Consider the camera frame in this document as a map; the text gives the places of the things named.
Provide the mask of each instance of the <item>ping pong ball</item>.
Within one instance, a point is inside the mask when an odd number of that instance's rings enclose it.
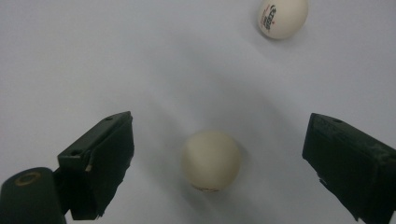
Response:
[[[196,189],[218,191],[235,180],[241,154],[226,133],[202,131],[187,139],[182,152],[184,176]]]
[[[259,26],[265,35],[285,39],[300,30],[307,15],[308,0],[263,0]]]

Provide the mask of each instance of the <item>printed logo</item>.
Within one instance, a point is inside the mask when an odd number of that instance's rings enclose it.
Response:
[[[265,27],[265,29],[270,32],[271,30],[271,25],[275,24],[274,21],[274,16],[276,14],[276,7],[275,5],[268,5],[268,7],[264,10],[262,13],[262,27]]]

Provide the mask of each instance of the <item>white surface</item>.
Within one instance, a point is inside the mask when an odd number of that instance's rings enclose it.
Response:
[[[2,1],[0,181],[57,168],[91,126],[131,110],[132,166],[94,223],[355,223],[301,157],[306,125],[317,112],[396,147],[396,1],[311,0],[283,41],[261,34],[260,5]],[[179,168],[186,137],[210,128],[243,147],[217,194]]]
[[[203,191],[230,186],[241,167],[241,153],[230,135],[221,131],[200,131],[183,146],[181,169],[191,185]]]

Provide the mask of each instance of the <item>cream ping pong ball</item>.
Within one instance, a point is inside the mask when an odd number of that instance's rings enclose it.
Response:
[[[307,15],[308,0],[263,0],[259,26],[265,35],[285,39],[300,30]]]
[[[218,131],[202,131],[187,139],[181,167],[190,184],[202,191],[225,189],[238,175],[241,154],[235,141]]]

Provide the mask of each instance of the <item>white ping pong ball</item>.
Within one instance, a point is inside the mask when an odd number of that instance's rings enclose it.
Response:
[[[202,131],[187,139],[182,152],[184,176],[196,189],[218,191],[238,175],[241,154],[235,141],[218,131]]]
[[[300,30],[307,15],[308,0],[263,0],[259,26],[265,35],[285,39]]]

